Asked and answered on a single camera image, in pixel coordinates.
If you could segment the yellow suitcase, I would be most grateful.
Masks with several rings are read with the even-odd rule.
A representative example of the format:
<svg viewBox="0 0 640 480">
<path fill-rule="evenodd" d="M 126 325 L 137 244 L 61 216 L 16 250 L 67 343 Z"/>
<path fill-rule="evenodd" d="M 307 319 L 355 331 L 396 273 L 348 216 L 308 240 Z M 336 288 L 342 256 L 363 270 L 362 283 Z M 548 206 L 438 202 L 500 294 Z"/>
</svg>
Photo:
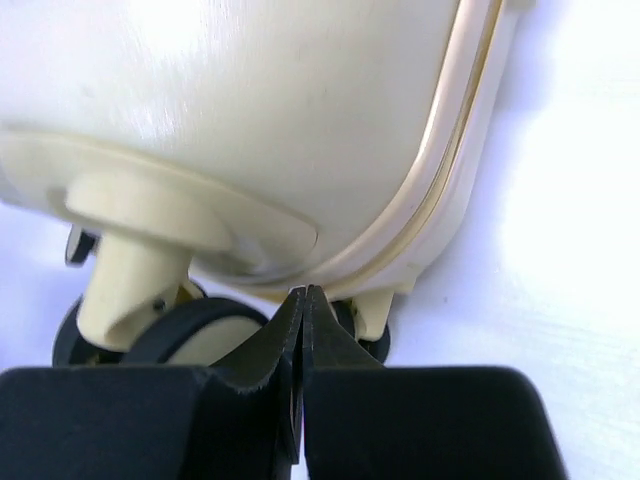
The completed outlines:
<svg viewBox="0 0 640 480">
<path fill-rule="evenodd" d="M 456 234 L 529 1 L 5 1 L 1 199 L 95 266 L 54 366 L 211 364 L 320 286 L 373 358 Z"/>
</svg>

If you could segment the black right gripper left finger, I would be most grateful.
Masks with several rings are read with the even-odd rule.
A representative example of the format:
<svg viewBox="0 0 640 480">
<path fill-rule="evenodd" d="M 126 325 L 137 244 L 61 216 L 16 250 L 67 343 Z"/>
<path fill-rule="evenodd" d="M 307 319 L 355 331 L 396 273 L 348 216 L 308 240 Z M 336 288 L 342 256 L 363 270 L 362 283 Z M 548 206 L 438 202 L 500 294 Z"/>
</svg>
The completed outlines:
<svg viewBox="0 0 640 480">
<path fill-rule="evenodd" d="M 304 287 L 291 290 L 268 324 L 214 364 L 203 378 L 201 465 L 298 462 L 305 301 Z"/>
</svg>

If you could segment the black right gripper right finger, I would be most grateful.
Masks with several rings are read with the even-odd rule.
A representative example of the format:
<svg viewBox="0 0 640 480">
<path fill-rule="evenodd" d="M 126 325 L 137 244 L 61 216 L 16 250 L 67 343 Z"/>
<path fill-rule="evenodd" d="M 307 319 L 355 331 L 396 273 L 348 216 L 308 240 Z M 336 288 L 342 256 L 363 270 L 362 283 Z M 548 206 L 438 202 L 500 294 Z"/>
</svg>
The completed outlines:
<svg viewBox="0 0 640 480">
<path fill-rule="evenodd" d="M 388 327 L 378 340 L 357 335 L 355 308 L 349 301 L 330 301 L 321 286 L 306 291 L 303 350 L 316 369 L 382 369 L 388 358 Z"/>
</svg>

